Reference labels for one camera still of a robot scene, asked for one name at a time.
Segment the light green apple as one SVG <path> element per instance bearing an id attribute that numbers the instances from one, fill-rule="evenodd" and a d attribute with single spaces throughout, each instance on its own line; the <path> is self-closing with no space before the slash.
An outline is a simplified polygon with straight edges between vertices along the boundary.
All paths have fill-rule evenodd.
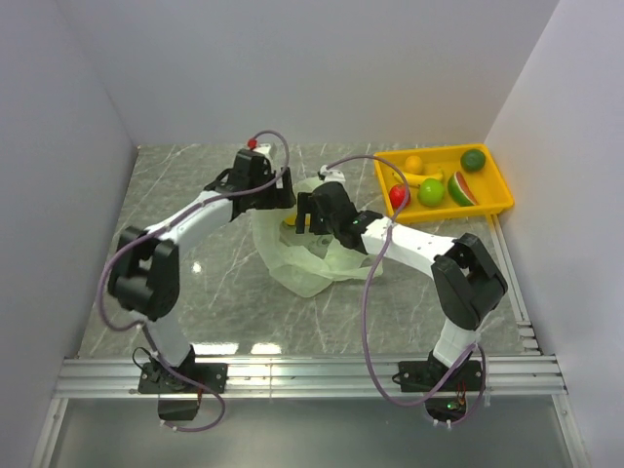
<path id="1" fill-rule="evenodd" d="M 435 208 L 443 203 L 445 194 L 446 189 L 442 182 L 435 179 L 427 179 L 420 185 L 417 198 L 421 205 Z"/>

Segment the green red mango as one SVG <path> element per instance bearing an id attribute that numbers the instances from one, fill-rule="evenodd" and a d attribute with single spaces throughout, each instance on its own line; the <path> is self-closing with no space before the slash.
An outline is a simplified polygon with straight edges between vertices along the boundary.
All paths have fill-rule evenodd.
<path id="1" fill-rule="evenodd" d="M 448 179 L 447 191 L 450 198 L 460 207 L 475 207 L 479 205 L 461 172 L 454 172 Z"/>

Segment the yellow banana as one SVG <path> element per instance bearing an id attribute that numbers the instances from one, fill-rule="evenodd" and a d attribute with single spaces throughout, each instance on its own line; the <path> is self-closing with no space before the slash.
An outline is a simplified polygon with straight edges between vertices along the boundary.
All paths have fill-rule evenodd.
<path id="1" fill-rule="evenodd" d="M 393 178 L 399 183 L 406 182 L 409 186 L 418 187 L 427 179 L 435 179 L 439 182 L 443 182 L 445 174 L 443 171 L 437 171 L 430 175 L 417 175 L 407 171 L 392 171 Z"/>

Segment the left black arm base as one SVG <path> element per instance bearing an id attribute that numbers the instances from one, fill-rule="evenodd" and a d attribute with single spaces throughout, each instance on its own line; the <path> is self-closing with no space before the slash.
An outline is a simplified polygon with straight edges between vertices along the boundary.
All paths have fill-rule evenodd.
<path id="1" fill-rule="evenodd" d="M 142 366 L 138 380 L 139 395 L 158 398 L 157 411 L 165 422 L 190 422 L 199 412 L 207 389 L 222 394 L 228 374 L 224 363 L 191 364 L 175 369 L 182 378 L 171 374 L 159 362 Z"/>

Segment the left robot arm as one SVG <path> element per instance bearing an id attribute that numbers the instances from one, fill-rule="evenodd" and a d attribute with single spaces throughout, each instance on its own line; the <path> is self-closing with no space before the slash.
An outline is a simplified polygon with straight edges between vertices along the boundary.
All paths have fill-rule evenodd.
<path id="1" fill-rule="evenodd" d="M 290 168 L 275 171 L 266 154 L 243 148 L 232 167 L 186 207 L 147 228 L 131 226 L 122 232 L 117 251 L 103 270 L 97 303 L 111 295 L 141 327 L 151 348 L 143 369 L 146 379 L 184 392 L 201 378 L 194 348 L 175 316 L 181 259 L 246 211 L 286 209 L 294 202 Z"/>

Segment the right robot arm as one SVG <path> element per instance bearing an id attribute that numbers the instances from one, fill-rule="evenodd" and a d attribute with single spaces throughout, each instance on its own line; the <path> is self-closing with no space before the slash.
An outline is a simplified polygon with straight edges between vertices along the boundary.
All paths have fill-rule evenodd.
<path id="1" fill-rule="evenodd" d="M 383 214 L 359 211 L 337 181 L 297 195 L 296 233 L 304 230 L 307 217 L 314 234 L 330 234 L 347 250 L 397 261 L 433 280 L 445 322 L 429 358 L 429 376 L 438 388 L 454 387 L 464 374 L 465 351 L 508 291 L 481 239 L 470 233 L 428 234 Z"/>

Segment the pale green plastic bag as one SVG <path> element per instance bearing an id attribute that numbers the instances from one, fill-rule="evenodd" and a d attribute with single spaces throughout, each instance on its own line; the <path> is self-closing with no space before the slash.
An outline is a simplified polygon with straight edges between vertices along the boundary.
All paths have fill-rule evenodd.
<path id="1" fill-rule="evenodd" d="M 288 224 L 296 208 L 251 213 L 254 246 L 269 275 L 301 297 L 313 297 L 335 282 L 364 281 L 371 257 L 340 245 L 331 235 L 297 234 Z"/>

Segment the red apple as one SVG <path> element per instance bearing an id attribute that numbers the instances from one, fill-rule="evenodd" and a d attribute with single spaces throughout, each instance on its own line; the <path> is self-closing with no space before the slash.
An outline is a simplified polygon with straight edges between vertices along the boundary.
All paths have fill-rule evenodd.
<path id="1" fill-rule="evenodd" d="M 410 204 L 410 190 L 404 184 L 394 185 L 388 192 L 388 198 L 391 207 L 396 210 L 407 200 L 407 205 Z"/>

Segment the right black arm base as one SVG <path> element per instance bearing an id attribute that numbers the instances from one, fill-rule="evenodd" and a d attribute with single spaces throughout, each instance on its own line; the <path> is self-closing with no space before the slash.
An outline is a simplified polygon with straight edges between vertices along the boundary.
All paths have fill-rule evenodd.
<path id="1" fill-rule="evenodd" d="M 448 369 L 434 359 L 424 361 L 402 361 L 392 381 L 400 386 L 402 393 L 428 393 Z M 478 403 L 486 390 L 487 366 L 468 360 L 460 365 L 440 388 L 448 397 L 434 396 L 424 403 L 426 414 L 434 423 L 447 427 L 458 423 L 470 413 L 469 392 L 477 392 Z"/>

